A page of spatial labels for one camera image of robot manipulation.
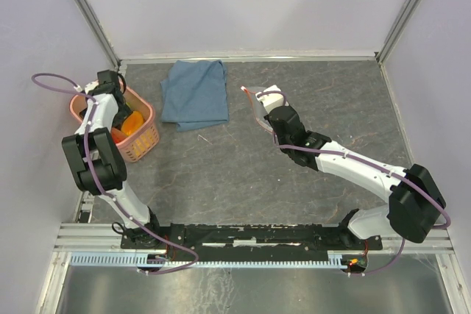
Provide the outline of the clear zip bag red zipper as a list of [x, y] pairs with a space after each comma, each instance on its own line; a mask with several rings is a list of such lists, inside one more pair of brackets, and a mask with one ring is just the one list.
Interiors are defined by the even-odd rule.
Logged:
[[252, 114], [255, 119], [255, 122], [269, 134], [272, 134], [272, 127], [270, 126], [269, 122], [264, 118], [267, 115], [266, 109], [262, 102], [258, 101], [257, 94], [264, 91], [271, 91], [271, 90], [278, 90], [280, 91], [279, 87], [276, 85], [272, 85], [268, 88], [264, 87], [251, 87], [247, 88], [245, 86], [241, 86], [240, 89], [247, 95], [249, 99], [250, 106], [252, 108]]

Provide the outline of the red watermelon slice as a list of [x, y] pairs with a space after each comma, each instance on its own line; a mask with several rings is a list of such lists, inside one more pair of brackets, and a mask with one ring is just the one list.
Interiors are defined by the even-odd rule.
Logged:
[[114, 127], [110, 130], [110, 134], [115, 144], [119, 144], [127, 139], [126, 134], [124, 134], [121, 130]]

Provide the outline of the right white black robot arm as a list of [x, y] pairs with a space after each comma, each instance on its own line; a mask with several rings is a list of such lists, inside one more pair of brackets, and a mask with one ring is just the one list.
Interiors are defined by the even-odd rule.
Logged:
[[338, 230], [340, 244], [354, 249], [367, 238], [395, 232], [412, 243], [422, 243], [441, 225], [446, 202], [430, 171], [380, 163], [350, 151], [331, 138], [308, 131], [288, 105], [271, 109], [265, 119], [277, 146], [296, 164], [346, 179], [375, 194], [384, 206], [357, 210]]

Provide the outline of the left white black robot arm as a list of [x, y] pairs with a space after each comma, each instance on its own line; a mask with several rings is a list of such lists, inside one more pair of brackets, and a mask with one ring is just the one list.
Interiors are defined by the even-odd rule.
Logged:
[[71, 111], [81, 118], [74, 135], [62, 139], [62, 148], [77, 187], [105, 200], [119, 215], [112, 230], [131, 249], [153, 249], [161, 244], [163, 230], [157, 217], [139, 200], [127, 182], [125, 160], [115, 134], [132, 116], [124, 92], [123, 76], [111, 70], [80, 89], [82, 108]]

